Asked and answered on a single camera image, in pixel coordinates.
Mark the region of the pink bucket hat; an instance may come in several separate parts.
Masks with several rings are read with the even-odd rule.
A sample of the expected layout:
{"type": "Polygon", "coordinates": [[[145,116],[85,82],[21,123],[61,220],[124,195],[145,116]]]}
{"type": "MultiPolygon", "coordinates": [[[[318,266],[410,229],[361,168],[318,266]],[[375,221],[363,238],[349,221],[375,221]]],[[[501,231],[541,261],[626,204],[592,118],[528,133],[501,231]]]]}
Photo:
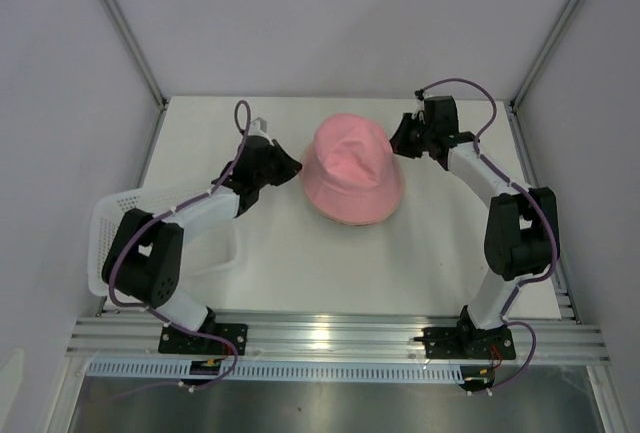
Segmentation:
{"type": "Polygon", "coordinates": [[[302,190],[325,217],[350,226],[381,223],[405,193],[402,169],[384,129],[354,114],[327,118],[302,156],[302,190]]]}

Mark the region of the beige bucket hat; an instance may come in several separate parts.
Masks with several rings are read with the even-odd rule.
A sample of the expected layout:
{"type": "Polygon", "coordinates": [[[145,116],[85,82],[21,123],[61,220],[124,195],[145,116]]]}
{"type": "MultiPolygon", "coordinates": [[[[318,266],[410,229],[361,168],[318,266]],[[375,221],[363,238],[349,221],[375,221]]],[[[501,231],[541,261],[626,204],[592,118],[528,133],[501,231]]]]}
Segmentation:
{"type": "Polygon", "coordinates": [[[368,226],[388,219],[405,194],[402,169],[384,150],[370,157],[349,154],[327,166],[309,146],[299,175],[303,193],[323,216],[349,226],[368,226]]]}

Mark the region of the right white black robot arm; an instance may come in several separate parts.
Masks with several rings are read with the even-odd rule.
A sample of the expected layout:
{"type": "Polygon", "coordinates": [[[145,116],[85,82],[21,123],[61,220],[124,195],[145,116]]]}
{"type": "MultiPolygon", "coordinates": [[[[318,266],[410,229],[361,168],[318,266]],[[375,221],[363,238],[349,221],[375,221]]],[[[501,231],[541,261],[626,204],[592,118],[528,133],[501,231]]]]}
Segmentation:
{"type": "Polygon", "coordinates": [[[463,181],[488,209],[484,256],[488,271],[453,327],[427,327],[419,342],[430,359],[513,359],[507,317],[522,289],[552,275],[559,259],[556,197],[549,188],[519,185],[481,151],[478,135],[459,128],[453,97],[418,94],[390,143],[395,154],[428,155],[463,181]]]}

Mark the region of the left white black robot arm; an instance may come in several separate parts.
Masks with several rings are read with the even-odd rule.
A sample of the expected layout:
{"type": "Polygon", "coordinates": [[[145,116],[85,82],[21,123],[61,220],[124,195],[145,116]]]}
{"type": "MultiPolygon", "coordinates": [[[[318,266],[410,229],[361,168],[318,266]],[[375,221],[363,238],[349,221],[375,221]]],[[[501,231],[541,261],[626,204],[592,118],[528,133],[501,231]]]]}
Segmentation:
{"type": "Polygon", "coordinates": [[[109,299],[121,308],[141,307],[181,332],[194,353],[209,351],[216,329],[212,310],[180,286],[184,247],[213,227],[233,221],[259,200],[266,186],[297,176],[302,164],[275,140],[251,135],[221,175],[198,195],[163,213],[134,208],[124,214],[102,267],[109,299]]]}

